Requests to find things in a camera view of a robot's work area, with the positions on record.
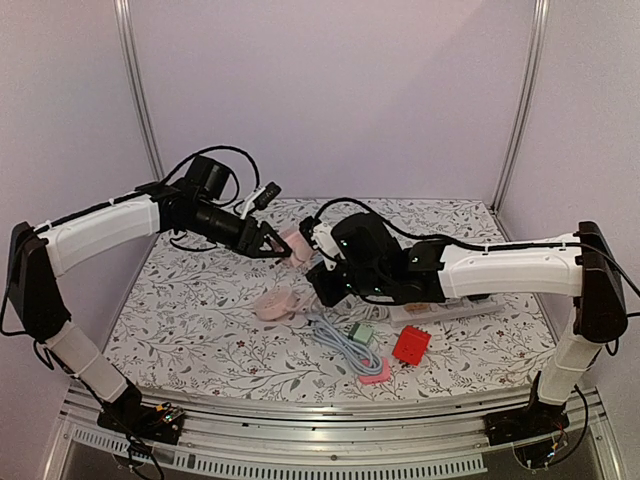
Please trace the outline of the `round pink power socket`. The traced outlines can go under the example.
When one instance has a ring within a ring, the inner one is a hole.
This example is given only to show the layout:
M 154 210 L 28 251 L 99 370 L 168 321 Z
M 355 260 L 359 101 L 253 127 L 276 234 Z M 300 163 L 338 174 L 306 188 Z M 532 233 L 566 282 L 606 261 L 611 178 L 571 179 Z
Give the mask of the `round pink power socket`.
M 299 296 L 289 288 L 274 288 L 260 296 L 253 304 L 261 321 L 275 321 L 296 311 Z

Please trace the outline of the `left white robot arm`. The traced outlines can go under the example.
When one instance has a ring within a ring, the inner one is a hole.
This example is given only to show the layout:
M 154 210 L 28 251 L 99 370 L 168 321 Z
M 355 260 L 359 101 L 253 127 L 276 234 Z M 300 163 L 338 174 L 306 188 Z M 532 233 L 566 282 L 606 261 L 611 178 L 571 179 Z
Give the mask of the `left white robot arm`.
M 185 182 L 152 182 L 56 221 L 15 224 L 2 300 L 21 324 L 15 335 L 29 337 L 37 352 L 84 383 L 116 429 L 153 438 L 161 428 L 176 429 L 179 408 L 144 405 L 135 383 L 76 321 L 64 279 L 95 257 L 166 231 L 192 233 L 250 259 L 283 257 L 290 248 L 269 223 L 254 216 L 280 192 L 274 182 L 259 187 L 235 214 Z

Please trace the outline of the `pink plug adapter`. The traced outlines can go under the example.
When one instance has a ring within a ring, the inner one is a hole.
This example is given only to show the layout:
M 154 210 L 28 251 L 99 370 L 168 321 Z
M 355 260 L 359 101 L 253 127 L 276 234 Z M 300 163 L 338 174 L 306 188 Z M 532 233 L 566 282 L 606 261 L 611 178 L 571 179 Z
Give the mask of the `pink plug adapter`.
M 359 381 L 364 385 L 374 385 L 388 381 L 391 378 L 391 369 L 388 360 L 383 357 L 382 370 L 376 375 L 361 375 L 358 377 Z

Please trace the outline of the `green plug adapter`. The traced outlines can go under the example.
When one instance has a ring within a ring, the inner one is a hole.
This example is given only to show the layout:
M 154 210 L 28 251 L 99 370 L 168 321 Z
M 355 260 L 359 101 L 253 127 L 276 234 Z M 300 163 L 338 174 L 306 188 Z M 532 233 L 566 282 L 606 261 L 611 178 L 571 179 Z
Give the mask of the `green plug adapter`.
M 374 336 L 374 329 L 368 325 L 354 323 L 348 332 L 347 338 L 358 344 L 368 346 Z

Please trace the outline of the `red cube socket adapter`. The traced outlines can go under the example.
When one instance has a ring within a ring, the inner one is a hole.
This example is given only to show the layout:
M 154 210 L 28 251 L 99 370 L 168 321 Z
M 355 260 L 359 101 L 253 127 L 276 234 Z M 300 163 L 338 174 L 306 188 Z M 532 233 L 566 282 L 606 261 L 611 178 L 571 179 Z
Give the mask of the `red cube socket adapter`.
M 392 355 L 411 366 L 419 366 L 428 349 L 432 336 L 413 326 L 405 326 L 393 348 Z

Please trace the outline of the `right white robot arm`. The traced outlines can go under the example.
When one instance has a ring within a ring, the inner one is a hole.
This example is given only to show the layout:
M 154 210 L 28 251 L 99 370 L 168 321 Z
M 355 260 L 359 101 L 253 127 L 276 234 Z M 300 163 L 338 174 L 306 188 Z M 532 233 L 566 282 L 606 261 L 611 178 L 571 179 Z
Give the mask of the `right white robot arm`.
M 631 281 L 593 221 L 528 242 L 474 244 L 413 234 L 407 248 L 396 238 L 401 229 L 375 212 L 352 214 L 335 225 L 314 215 L 300 229 L 323 256 L 306 277 L 327 307 L 349 295 L 382 297 L 393 306 L 501 293 L 536 297 L 556 346 L 536 374 L 525 406 L 484 417 L 492 446 L 568 427 L 571 393 L 602 348 L 628 328 L 624 288 Z

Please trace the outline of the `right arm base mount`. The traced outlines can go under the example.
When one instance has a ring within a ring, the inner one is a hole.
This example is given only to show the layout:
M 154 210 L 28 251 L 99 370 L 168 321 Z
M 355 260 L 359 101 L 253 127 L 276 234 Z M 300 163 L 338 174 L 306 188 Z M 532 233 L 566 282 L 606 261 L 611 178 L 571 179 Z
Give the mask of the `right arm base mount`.
M 569 426 L 565 406 L 536 404 L 510 410 L 489 413 L 483 417 L 484 434 L 491 446 L 514 445 L 518 462 L 528 469 L 547 467 L 555 457 L 558 440 L 551 435 L 563 436 Z

